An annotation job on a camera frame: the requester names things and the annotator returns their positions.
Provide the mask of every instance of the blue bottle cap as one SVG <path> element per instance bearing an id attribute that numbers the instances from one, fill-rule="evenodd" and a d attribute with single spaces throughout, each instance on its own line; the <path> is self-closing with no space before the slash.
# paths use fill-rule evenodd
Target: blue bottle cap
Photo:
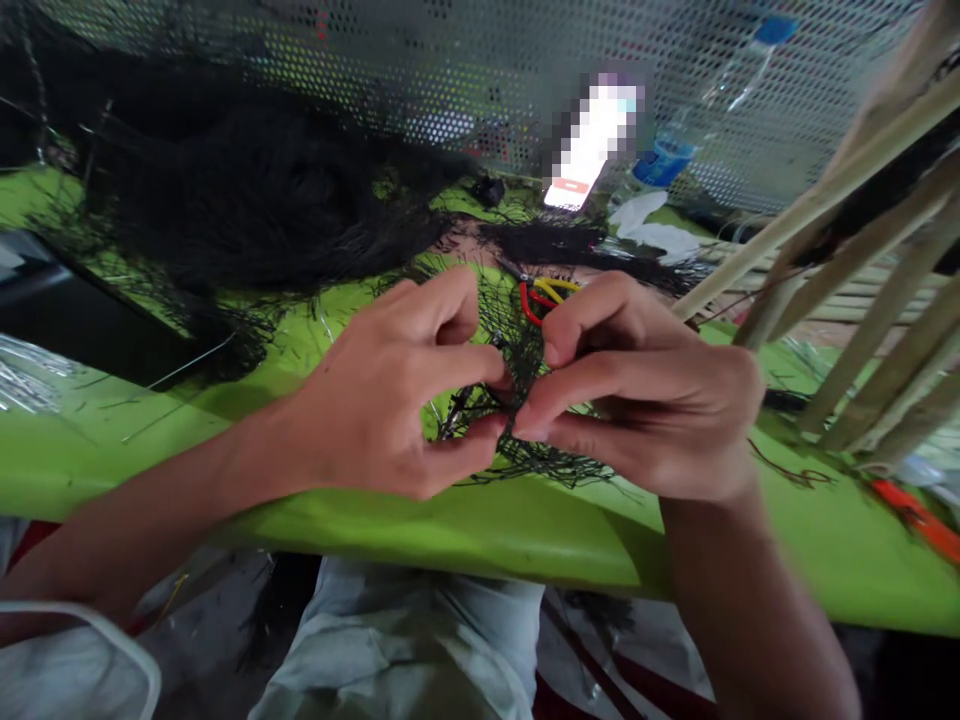
<path id="1" fill-rule="evenodd" d="M 775 15 L 763 21 L 753 39 L 764 45 L 783 45 L 796 31 L 796 20 Z"/>

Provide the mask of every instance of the yellow pliers handle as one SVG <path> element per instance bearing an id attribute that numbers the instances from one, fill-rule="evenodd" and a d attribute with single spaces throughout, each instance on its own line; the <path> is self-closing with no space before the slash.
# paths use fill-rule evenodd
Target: yellow pliers handle
<path id="1" fill-rule="evenodd" d="M 562 290 L 569 290 L 570 292 L 577 292 L 580 289 L 580 286 L 576 283 L 568 282 L 567 280 L 557 280 L 555 278 L 535 278 L 533 280 L 533 286 L 538 290 L 543 290 L 546 293 L 547 297 L 553 300 L 557 305 L 563 302 L 563 297 L 558 293 L 554 288 L 560 288 Z"/>

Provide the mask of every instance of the white cable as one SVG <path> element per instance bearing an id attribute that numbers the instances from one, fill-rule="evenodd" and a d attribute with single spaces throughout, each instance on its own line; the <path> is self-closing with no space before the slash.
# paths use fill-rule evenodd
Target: white cable
<path id="1" fill-rule="evenodd" d="M 160 668 L 157 665 L 157 661 L 150 656 L 150 653 L 134 642 L 131 637 L 118 628 L 112 621 L 95 610 L 91 610 L 83 605 L 78 605 L 77 603 L 68 602 L 0 601 L 0 613 L 56 613 L 58 615 L 72 615 L 94 627 L 108 642 L 116 647 L 117 650 L 133 660 L 133 662 L 143 670 L 143 674 L 147 676 L 147 700 L 140 713 L 140 720 L 150 720 L 150 718 L 153 717 L 153 713 L 157 709 L 157 703 L 160 701 Z"/>

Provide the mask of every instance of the bottle label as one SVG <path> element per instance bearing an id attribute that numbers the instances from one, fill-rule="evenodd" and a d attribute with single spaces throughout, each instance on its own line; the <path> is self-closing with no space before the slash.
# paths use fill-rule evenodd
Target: bottle label
<path id="1" fill-rule="evenodd" d="M 695 148 L 681 146 L 676 152 L 670 152 L 659 140 L 654 141 L 653 147 L 653 150 L 640 154 L 633 166 L 633 176 L 644 185 L 667 188 L 693 160 Z"/>

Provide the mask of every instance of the hand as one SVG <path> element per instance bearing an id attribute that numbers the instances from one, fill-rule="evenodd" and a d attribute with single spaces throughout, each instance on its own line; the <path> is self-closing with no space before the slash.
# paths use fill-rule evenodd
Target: hand
<path id="1" fill-rule="evenodd" d="M 290 478 L 291 492 L 341 487 L 424 500 L 488 468 L 505 417 L 434 443 L 420 424 L 421 408 L 442 392 L 509 385 L 500 352 L 468 344 L 477 312 L 476 275 L 459 266 L 420 287 L 403 281 L 357 313 L 304 387 L 264 410 L 258 432 L 274 474 Z"/>
<path id="2" fill-rule="evenodd" d="M 513 434 L 612 467 L 668 498 L 715 501 L 755 470 L 764 386 L 752 356 L 715 347 L 629 276 L 604 273 L 543 321 L 544 359 Z M 567 412 L 592 402 L 601 419 Z"/>

